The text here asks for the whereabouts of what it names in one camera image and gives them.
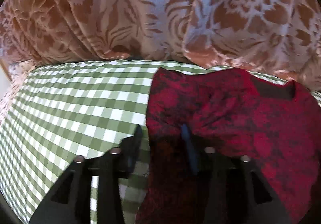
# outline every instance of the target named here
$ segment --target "metal rivet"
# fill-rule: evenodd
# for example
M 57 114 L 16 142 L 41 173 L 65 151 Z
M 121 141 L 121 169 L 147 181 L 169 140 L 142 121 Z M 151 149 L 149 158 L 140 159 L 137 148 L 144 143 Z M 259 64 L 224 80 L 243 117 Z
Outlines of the metal rivet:
M 250 158 L 249 156 L 247 156 L 247 155 L 243 155 L 243 156 L 241 157 L 241 161 L 242 161 L 242 162 L 250 162 L 250 161 L 251 161 L 251 158 Z
M 206 147 L 206 148 L 204 149 L 204 151 L 205 151 L 206 153 L 215 153 L 215 149 L 214 149 L 213 147 Z
M 73 159 L 73 161 L 76 162 L 76 163 L 82 163 L 82 162 L 85 161 L 85 159 L 86 159 L 86 158 L 85 158 L 84 156 L 78 155 L 78 156 L 76 156 L 76 157 Z
M 120 154 L 121 153 L 121 148 L 112 148 L 109 152 L 111 154 Z

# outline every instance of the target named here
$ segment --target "laundry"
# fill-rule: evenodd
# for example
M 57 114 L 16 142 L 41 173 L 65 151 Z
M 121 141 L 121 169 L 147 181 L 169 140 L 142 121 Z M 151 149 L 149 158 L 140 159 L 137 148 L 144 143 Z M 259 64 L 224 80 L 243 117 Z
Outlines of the laundry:
M 160 68 L 146 114 L 148 191 L 136 223 L 202 223 L 208 180 L 192 174 L 183 124 L 226 156 L 254 158 L 298 223 L 320 198 L 320 115 L 309 91 L 294 81 L 276 85 L 238 68 L 206 75 Z

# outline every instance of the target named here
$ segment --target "floral patterned fabric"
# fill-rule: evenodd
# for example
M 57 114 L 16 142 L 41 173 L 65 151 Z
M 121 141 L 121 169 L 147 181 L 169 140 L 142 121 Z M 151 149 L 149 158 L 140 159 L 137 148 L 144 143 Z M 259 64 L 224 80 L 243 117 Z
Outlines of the floral patterned fabric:
M 9 66 L 8 70 L 12 81 L 7 92 L 4 94 L 4 97 L 0 99 L 0 125 L 2 125 L 4 118 L 9 111 L 12 100 L 22 87 L 29 72 L 35 69 L 36 65 L 37 64 L 33 60 L 28 60 L 25 62 L 11 64 Z
M 320 90 L 320 20 L 316 0 L 5 0 L 0 55 L 229 65 Z

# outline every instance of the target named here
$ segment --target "green and white checkered cloth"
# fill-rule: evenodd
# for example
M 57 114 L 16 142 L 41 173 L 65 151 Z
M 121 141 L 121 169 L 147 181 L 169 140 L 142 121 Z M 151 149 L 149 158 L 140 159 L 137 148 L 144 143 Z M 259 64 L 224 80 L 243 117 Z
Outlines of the green and white checkered cloth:
M 28 223 L 42 198 L 76 155 L 101 156 L 145 125 L 150 85 L 159 67 L 185 74 L 205 70 L 174 61 L 81 62 L 32 71 L 17 93 L 0 129 L 0 189 L 16 215 Z M 284 84 L 274 76 L 252 73 Z M 321 104 L 321 94 L 313 93 Z M 135 172 L 119 180 L 126 224 L 146 194 L 147 129 Z M 92 180 L 91 223 L 97 223 L 98 178 Z

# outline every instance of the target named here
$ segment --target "red patterned fabric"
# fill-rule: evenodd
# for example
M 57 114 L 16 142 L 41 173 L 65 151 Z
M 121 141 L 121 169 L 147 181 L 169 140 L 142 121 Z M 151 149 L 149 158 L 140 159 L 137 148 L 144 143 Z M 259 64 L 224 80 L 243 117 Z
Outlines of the red patterned fabric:
M 268 97 L 258 84 L 274 96 L 292 96 Z M 200 198 L 188 166 L 180 137 L 184 123 L 220 153 L 254 158 L 297 223 L 309 209 L 319 172 L 320 118 L 315 99 L 294 81 L 278 86 L 238 68 L 206 75 L 160 68 L 146 114 L 149 187 L 136 223 L 202 223 L 206 196 Z

